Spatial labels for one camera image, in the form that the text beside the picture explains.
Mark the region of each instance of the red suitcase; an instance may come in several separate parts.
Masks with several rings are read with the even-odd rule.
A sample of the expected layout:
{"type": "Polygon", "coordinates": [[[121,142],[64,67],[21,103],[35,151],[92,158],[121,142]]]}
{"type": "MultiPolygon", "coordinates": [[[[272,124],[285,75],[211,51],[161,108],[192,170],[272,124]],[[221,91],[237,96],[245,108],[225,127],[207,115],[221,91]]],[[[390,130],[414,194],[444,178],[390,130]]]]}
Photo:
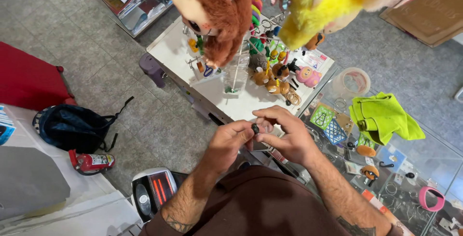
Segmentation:
{"type": "Polygon", "coordinates": [[[75,104],[58,69],[0,42],[0,103],[33,110],[75,104]]]}

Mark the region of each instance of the tattoo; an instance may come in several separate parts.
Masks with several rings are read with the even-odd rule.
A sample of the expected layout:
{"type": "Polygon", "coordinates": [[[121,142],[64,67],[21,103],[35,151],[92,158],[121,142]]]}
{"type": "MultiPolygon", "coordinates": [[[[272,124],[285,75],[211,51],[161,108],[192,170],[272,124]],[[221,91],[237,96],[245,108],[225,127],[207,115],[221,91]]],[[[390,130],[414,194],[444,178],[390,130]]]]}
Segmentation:
{"type": "Polygon", "coordinates": [[[372,228],[361,228],[358,227],[357,224],[350,224],[344,218],[339,216],[336,219],[345,229],[348,233],[350,233],[352,236],[376,236],[376,227],[372,228]]]}
{"type": "Polygon", "coordinates": [[[186,233],[187,231],[189,231],[195,225],[195,223],[191,223],[191,224],[181,223],[181,222],[175,220],[170,215],[167,215],[165,221],[167,222],[167,224],[170,227],[174,228],[176,231],[179,231],[181,233],[186,233]]]}

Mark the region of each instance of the black backpack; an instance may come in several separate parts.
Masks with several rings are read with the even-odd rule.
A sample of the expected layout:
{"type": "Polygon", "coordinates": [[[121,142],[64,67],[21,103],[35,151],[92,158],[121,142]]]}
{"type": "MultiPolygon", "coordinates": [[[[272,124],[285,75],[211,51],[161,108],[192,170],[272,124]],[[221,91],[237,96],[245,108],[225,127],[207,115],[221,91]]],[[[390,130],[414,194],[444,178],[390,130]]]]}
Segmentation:
{"type": "Polygon", "coordinates": [[[109,152],[113,149],[118,135],[114,135],[113,143],[108,148],[105,137],[109,126],[116,121],[132,99],[133,96],[116,115],[106,116],[74,105],[51,106],[35,115],[32,126],[45,142],[62,150],[76,149],[79,154],[93,154],[100,148],[109,152]]]}

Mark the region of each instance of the pink doll figurine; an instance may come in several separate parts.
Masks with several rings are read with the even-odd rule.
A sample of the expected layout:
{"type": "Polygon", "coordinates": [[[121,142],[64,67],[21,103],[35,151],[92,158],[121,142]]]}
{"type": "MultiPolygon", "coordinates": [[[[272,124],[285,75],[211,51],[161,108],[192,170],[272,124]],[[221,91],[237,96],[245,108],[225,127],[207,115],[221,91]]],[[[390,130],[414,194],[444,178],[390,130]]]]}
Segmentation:
{"type": "Polygon", "coordinates": [[[305,66],[300,70],[296,70],[297,81],[303,83],[309,88],[315,87],[320,82],[321,73],[316,70],[312,70],[309,66],[305,66]]]}

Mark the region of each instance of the brown shirt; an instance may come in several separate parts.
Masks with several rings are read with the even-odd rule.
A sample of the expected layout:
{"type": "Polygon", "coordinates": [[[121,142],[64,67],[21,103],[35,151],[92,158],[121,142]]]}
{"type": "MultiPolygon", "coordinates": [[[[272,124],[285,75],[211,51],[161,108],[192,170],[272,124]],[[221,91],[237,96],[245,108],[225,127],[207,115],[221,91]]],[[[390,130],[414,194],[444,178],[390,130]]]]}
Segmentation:
{"type": "MultiPolygon", "coordinates": [[[[270,168],[251,166],[220,180],[200,221],[185,235],[330,235],[350,234],[298,180],[270,168]]],[[[179,236],[160,212],[140,236],[179,236]]]]}

